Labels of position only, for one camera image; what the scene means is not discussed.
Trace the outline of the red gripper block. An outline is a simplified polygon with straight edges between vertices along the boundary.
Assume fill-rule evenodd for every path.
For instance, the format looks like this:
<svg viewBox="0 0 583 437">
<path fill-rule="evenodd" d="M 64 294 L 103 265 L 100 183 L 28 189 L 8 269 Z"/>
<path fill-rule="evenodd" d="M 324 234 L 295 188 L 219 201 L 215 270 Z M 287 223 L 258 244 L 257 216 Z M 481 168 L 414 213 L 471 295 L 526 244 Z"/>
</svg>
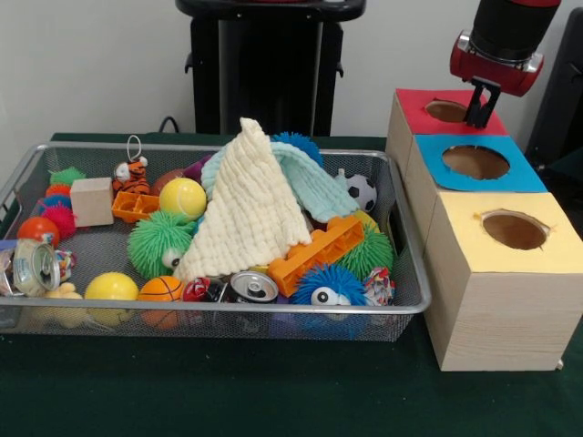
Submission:
<svg viewBox="0 0 583 437">
<path fill-rule="evenodd" d="M 466 110 L 466 124 L 469 127 L 485 128 L 494 112 L 497 100 L 503 93 L 521 97 L 536 82 L 544 65 L 544 56 L 535 52 L 526 61 L 500 61 L 480 54 L 470 42 L 470 32 L 461 32 L 450 56 L 450 72 L 453 76 L 469 82 L 480 78 L 495 84 L 483 84 L 472 80 L 474 91 Z M 483 91 L 489 98 L 482 105 Z"/>
</svg>

